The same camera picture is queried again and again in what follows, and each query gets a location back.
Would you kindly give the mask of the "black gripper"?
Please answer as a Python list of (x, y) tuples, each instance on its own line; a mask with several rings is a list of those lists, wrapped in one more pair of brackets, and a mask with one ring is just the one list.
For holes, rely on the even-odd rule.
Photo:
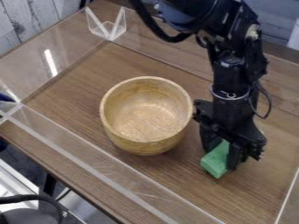
[(249, 157), (262, 158), (267, 138), (255, 125), (253, 103), (246, 100), (195, 100), (192, 119), (200, 125), (200, 142), (208, 153), (222, 143), (229, 142), (227, 168), (238, 169)]

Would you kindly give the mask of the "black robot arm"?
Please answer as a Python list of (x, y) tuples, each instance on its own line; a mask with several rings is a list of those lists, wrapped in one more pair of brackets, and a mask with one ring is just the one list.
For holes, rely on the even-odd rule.
[(194, 120), (200, 140), (211, 153), (229, 143), (226, 168), (234, 171), (249, 158), (261, 159), (267, 138), (255, 125), (261, 96), (271, 95), (261, 79), (267, 74), (263, 33), (258, 14), (245, 0), (156, 0), (162, 20), (178, 31), (170, 35), (156, 23), (142, 0), (130, 0), (135, 12), (155, 36), (168, 43), (195, 37), (207, 49), (212, 69), (211, 101), (195, 100)]

